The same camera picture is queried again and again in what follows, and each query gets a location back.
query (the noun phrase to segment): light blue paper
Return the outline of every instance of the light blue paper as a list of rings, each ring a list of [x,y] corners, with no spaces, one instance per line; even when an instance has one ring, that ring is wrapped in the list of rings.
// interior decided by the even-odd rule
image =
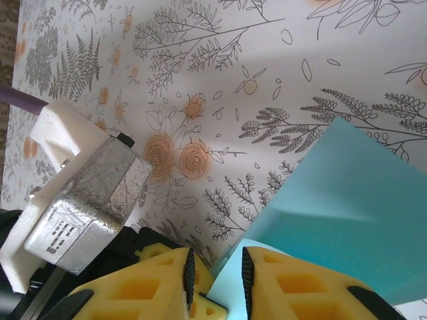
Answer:
[[[242,281],[243,247],[263,247],[281,252],[280,250],[257,241],[249,239],[242,239],[242,241],[240,241],[233,255],[228,259],[207,294],[209,299],[212,299],[227,309],[227,320],[244,320],[248,317]]]
[[[427,176],[341,119],[245,238],[369,284],[391,304],[427,297]]]

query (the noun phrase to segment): yellow foam gripper pad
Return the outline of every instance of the yellow foam gripper pad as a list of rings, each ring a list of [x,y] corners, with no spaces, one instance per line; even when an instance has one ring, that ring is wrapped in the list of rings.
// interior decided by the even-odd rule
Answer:
[[[136,251],[135,255],[139,256],[140,261],[145,261],[149,258],[155,257],[162,253],[171,250],[163,243],[154,243],[144,247],[141,251]],[[207,295],[212,285],[214,284],[214,277],[209,272],[207,267],[203,264],[198,255],[195,255],[195,286],[194,291]]]
[[[193,249],[174,249],[76,288],[45,320],[185,320],[194,281]],[[72,303],[81,292],[93,295]]]
[[[404,320],[363,282],[261,247],[244,247],[248,320]]]

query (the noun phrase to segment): white foam block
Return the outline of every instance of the white foam block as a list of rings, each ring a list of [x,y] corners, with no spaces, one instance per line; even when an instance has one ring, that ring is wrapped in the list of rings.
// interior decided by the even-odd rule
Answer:
[[[14,292],[26,293],[34,272],[46,262],[24,248],[47,206],[74,173],[109,135],[92,124],[90,115],[68,99],[45,106],[30,134],[45,150],[58,172],[25,208],[0,250],[0,263]],[[64,160],[70,162],[61,168]]]

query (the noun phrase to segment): purple rod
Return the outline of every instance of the purple rod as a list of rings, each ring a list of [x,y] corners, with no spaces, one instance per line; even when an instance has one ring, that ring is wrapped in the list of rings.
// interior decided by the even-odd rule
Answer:
[[[39,115],[42,108],[48,105],[46,101],[2,84],[0,84],[0,101],[14,105],[34,115]]]

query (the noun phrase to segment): orange rose drawing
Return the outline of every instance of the orange rose drawing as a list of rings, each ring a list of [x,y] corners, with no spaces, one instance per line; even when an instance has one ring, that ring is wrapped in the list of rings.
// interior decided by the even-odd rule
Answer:
[[[99,94],[99,103],[102,105],[107,104],[108,102],[108,88],[102,88],[101,93]]]
[[[39,145],[37,144],[37,142],[33,141],[30,137],[26,137],[24,140],[23,147],[24,159],[28,160],[30,157],[36,158],[38,150]]]
[[[202,141],[188,143],[179,158],[179,169],[188,179],[197,179],[206,171],[209,156]]]
[[[169,177],[174,153],[173,143],[168,136],[155,135],[147,142],[143,156],[154,166],[150,176],[154,183],[163,183]]]
[[[95,125],[102,131],[107,132],[107,125],[105,124],[105,121],[103,119],[98,118],[98,121],[95,122]]]
[[[185,116],[188,119],[200,117],[205,110],[205,106],[206,97],[203,95],[203,93],[198,93],[189,100],[187,107],[185,107]]]

